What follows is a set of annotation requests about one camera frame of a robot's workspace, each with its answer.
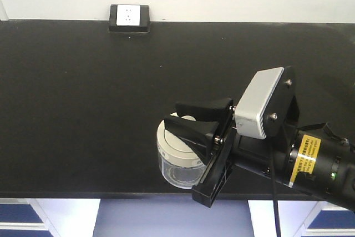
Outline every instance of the black countertop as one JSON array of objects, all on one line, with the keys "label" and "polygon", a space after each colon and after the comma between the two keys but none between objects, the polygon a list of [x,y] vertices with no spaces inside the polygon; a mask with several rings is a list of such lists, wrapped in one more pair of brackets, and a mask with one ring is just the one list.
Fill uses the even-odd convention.
[{"label": "black countertop", "polygon": [[[301,125],[355,139],[355,25],[0,22],[0,197],[186,193],[159,172],[155,133],[177,100],[242,96],[256,71],[292,65]],[[280,199],[310,199],[285,186]],[[235,169],[222,197],[270,199]]]}]

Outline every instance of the robotic arm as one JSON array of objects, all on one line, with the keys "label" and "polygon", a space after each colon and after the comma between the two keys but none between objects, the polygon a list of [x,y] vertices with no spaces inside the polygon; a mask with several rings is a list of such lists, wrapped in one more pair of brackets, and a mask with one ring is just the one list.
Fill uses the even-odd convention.
[{"label": "robotic arm", "polygon": [[177,115],[161,124],[163,136],[173,135],[175,149],[191,149],[198,161],[190,158],[185,164],[182,156],[169,157],[159,145],[158,130],[160,159],[174,161],[182,173],[165,172],[160,164],[164,177],[176,185],[171,181],[194,170],[192,198],[211,207],[236,165],[355,211],[354,145],[327,123],[298,127],[295,85],[292,67],[268,69],[255,74],[237,105],[228,98],[177,103]]}]

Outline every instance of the wall socket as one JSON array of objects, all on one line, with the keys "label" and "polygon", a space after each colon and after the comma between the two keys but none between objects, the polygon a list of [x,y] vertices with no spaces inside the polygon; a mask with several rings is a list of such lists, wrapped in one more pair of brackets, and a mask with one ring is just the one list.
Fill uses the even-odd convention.
[{"label": "wall socket", "polygon": [[139,5],[117,5],[117,26],[139,26]]},{"label": "wall socket", "polygon": [[109,31],[117,33],[149,33],[148,5],[110,6]]}]

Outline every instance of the screw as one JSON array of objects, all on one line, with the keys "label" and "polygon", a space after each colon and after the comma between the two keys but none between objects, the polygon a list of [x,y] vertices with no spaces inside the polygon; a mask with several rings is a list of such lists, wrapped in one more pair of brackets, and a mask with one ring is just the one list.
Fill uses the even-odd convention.
[{"label": "screw", "polygon": [[216,136],[215,137],[215,144],[223,144],[223,139],[222,138],[220,138],[219,136]]},{"label": "screw", "polygon": [[292,85],[292,80],[288,79],[287,81],[285,81],[285,84],[290,87]]},{"label": "screw", "polygon": [[270,119],[272,120],[277,120],[277,114],[276,113],[272,113],[268,116]]}]

